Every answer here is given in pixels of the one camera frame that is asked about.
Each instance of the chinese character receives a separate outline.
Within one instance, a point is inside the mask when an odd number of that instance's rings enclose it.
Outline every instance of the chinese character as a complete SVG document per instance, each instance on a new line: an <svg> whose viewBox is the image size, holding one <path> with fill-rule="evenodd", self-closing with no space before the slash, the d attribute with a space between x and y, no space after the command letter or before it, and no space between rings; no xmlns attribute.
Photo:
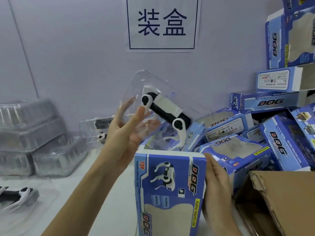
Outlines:
<svg viewBox="0 0 315 236"><path fill-rule="evenodd" d="M167 19L167 18L175 18L175 20L168 20L168 26L182 26L183 20L179 20L176 18L183 18L186 19L186 16L181 15L176 8L171 12L170 15L164 17L163 19ZM163 35L186 35L184 34L184 28L183 27L166 27L166 33Z"/></svg>
<svg viewBox="0 0 315 236"><path fill-rule="evenodd" d="M140 12L140 11L139 11L139 14L140 14L141 16L143 16L143 17L141 17L140 19L138 19L138 21L144 20L144 22L146 22L147 24L139 24L138 26L144 26L145 28L142 29L141 31L138 31L138 32L139 32L139 33L144 32L144 35L148 35L148 34L150 34L150 31L151 31L153 34L159 36L160 34L159 34L159 33L156 33L157 27L155 27L155 29L153 30L153 29L152 29L152 26L160 26L160 25L159 25L159 24L151 24L151 23L150 23L150 20L158 20L158 18L155 17L155 15L159 15L160 13L159 13L159 12L154 12L154 9L152 9L152 12L148 12L148 15L151 15L151 16L152 16L152 17L149 18L148 20L147 20L147 9L144 9L144 14L143 14L142 12Z"/></svg>

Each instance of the person's left hand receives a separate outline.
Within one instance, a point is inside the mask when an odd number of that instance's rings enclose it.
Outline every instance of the person's left hand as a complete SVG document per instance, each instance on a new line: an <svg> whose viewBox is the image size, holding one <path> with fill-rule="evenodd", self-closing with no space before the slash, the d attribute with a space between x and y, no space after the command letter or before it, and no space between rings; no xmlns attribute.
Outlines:
<svg viewBox="0 0 315 236"><path fill-rule="evenodd" d="M160 125L158 119L142 123L151 114L145 115L143 106L138 108L126 124L123 124L123 115L134 101L135 99L132 98L118 108L115 118L109 126L105 145L99 154L99 158L104 158L106 163L120 174L132 161L143 138Z"/></svg>

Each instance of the person's right hand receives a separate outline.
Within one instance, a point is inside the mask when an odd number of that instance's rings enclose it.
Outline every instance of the person's right hand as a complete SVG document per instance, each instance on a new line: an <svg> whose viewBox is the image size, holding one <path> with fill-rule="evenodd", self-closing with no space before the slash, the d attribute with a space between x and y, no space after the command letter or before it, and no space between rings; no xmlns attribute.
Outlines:
<svg viewBox="0 0 315 236"><path fill-rule="evenodd" d="M216 236L241 236L232 214L229 175L208 153L203 216Z"/></svg>

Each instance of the plastic packaging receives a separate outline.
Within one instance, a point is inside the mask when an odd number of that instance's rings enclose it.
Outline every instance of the plastic packaging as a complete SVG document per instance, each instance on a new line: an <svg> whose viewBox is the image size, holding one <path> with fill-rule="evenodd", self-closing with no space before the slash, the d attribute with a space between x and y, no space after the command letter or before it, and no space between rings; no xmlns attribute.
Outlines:
<svg viewBox="0 0 315 236"><path fill-rule="evenodd" d="M0 131L0 151L32 152L65 131L60 118L25 131Z"/></svg>
<svg viewBox="0 0 315 236"><path fill-rule="evenodd" d="M23 204L13 212L0 213L1 236L25 235L40 220L41 215L49 209L59 194L52 181L47 178L0 177L0 186L9 186L9 190L29 187L37 190L39 194L32 204Z"/></svg>
<svg viewBox="0 0 315 236"><path fill-rule="evenodd" d="M112 117L98 117L79 122L80 133L90 148L97 148L105 143L111 122Z"/></svg>
<svg viewBox="0 0 315 236"><path fill-rule="evenodd" d="M33 160L28 153L0 152L0 176L32 176L34 174Z"/></svg>
<svg viewBox="0 0 315 236"><path fill-rule="evenodd" d="M66 177L85 158L88 147L78 134L63 134L32 153L36 174Z"/></svg>
<svg viewBox="0 0 315 236"><path fill-rule="evenodd" d="M0 104L0 129L26 129L55 116L55 109L49 99Z"/></svg>
<svg viewBox="0 0 315 236"><path fill-rule="evenodd" d="M151 131L152 126L149 119L159 119L158 117L164 119L175 130L175 133L163 136L163 140L171 139L176 142L176 144L171 144L171 148L167 148L169 150L183 148L189 138L191 132L189 129L193 123L211 113L186 94L176 91L167 81L163 81L145 70L136 73L124 94L121 107L127 109L123 120L126 121L126 116L134 114L141 105L145 107L146 113L152 111L153 116L149 116L137 127L138 134L144 139L154 135L155 132Z"/></svg>

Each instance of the brown cardboard box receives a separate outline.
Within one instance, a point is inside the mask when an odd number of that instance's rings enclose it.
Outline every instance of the brown cardboard box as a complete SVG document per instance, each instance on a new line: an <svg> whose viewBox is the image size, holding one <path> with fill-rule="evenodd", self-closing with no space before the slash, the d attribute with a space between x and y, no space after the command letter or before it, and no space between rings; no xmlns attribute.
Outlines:
<svg viewBox="0 0 315 236"><path fill-rule="evenodd" d="M315 235L315 172L251 171L235 204L252 236Z"/></svg>

